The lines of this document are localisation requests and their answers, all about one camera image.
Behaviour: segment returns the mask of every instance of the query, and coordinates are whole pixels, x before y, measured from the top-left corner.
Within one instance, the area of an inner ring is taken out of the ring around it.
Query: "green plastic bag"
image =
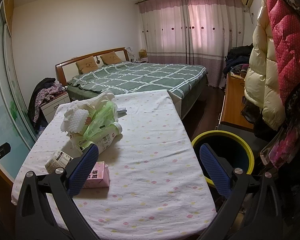
[[[89,140],[89,138],[97,132],[101,131],[103,127],[115,122],[117,118],[117,105],[111,101],[107,101],[107,103],[94,114],[91,123],[84,132],[83,138]]]

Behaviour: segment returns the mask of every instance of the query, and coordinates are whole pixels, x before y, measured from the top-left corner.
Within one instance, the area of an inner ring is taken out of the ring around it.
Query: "yellow trash can rim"
[[[241,137],[237,136],[234,133],[222,131],[222,130],[207,131],[207,132],[199,134],[196,138],[193,139],[193,141],[191,142],[192,147],[194,147],[201,138],[207,137],[207,135],[211,134],[211,133],[213,133],[215,135],[224,135],[224,136],[230,137],[242,145],[242,147],[246,151],[248,159],[249,159],[249,167],[247,170],[247,174],[251,174],[253,171],[253,168],[254,168],[253,152],[252,152],[250,146],[245,142],[245,140],[243,140]],[[205,177],[207,183],[214,187],[213,181],[211,179],[207,178],[206,176],[204,176],[204,177]]]

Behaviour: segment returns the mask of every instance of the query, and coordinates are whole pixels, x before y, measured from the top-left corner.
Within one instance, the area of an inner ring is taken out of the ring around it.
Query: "white wall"
[[[244,37],[243,37],[243,45],[250,45],[252,43],[252,35],[254,32],[254,29],[257,26],[257,17],[258,12],[261,8],[261,0],[253,0],[251,7],[250,7],[250,13],[254,14],[253,16],[253,24],[251,23],[251,17],[249,15],[249,11],[245,14],[244,19]]]
[[[138,10],[126,0],[38,0],[13,12],[12,51],[26,104],[55,65],[117,47],[141,49]]]

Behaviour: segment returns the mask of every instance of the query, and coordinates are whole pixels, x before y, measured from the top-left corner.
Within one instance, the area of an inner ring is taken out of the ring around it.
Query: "trash can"
[[[242,138],[221,130],[204,132],[194,138],[191,144],[209,186],[214,187],[213,181],[210,179],[199,157],[200,147],[204,143],[208,143],[219,157],[226,158],[233,168],[241,168],[247,174],[252,173],[254,156],[251,148]]]

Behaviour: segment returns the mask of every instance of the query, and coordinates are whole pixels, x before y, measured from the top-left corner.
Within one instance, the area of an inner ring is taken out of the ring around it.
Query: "brown bear pillow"
[[[77,61],[76,65],[80,74],[89,73],[90,71],[95,71],[98,69],[98,65],[94,61],[93,56]]]
[[[122,62],[122,60],[117,56],[117,54],[114,51],[107,54],[103,54],[100,57],[103,63],[106,65]]]

